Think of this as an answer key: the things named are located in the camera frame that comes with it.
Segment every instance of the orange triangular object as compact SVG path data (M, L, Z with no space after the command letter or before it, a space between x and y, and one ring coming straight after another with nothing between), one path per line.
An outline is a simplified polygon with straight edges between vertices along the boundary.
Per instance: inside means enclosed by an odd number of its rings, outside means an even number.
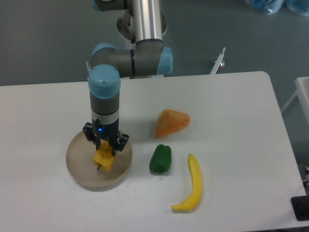
M176 110L163 110L158 118L154 136L164 137L173 132L179 131L189 125L190 116Z

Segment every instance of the yellow object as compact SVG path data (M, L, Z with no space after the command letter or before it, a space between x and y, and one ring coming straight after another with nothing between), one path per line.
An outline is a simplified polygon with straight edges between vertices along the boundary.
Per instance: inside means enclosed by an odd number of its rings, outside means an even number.
M181 204L172 205L172 209L175 211L190 211L194 209L202 196L203 181L202 174L199 168L199 164L194 155L189 154L188 165L192 178L192 192L190 196L184 200Z
M109 171L112 168L114 160L115 156L112 156L112 147L108 144L107 141L104 141L95 153L93 158L94 164L97 167L100 164L100 169Z

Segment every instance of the metal cylinder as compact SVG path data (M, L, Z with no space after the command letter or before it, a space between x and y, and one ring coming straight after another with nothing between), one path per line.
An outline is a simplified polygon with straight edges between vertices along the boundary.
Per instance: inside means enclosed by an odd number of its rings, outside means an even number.
M147 39L162 40L159 0L133 0L136 42Z

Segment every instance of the orange cheese wedge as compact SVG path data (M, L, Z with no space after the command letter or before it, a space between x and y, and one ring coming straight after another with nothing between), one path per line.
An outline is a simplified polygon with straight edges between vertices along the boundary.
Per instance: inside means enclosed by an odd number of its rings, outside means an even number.
M163 110L159 116L154 136L161 138L186 127L190 123L188 114L176 110Z
M114 160L115 156L112 156L112 147L108 144L107 141L104 141L95 153L93 158L94 164L97 167L100 164L100 169L109 171L112 168Z

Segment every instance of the yellow toy pepper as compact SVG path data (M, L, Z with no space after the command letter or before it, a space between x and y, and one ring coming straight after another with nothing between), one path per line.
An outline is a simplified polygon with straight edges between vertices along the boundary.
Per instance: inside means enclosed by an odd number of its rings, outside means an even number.
M98 169L100 168L104 171L110 171L114 160L115 156L112 156L112 147L107 141L104 141L95 153L93 158L94 164Z

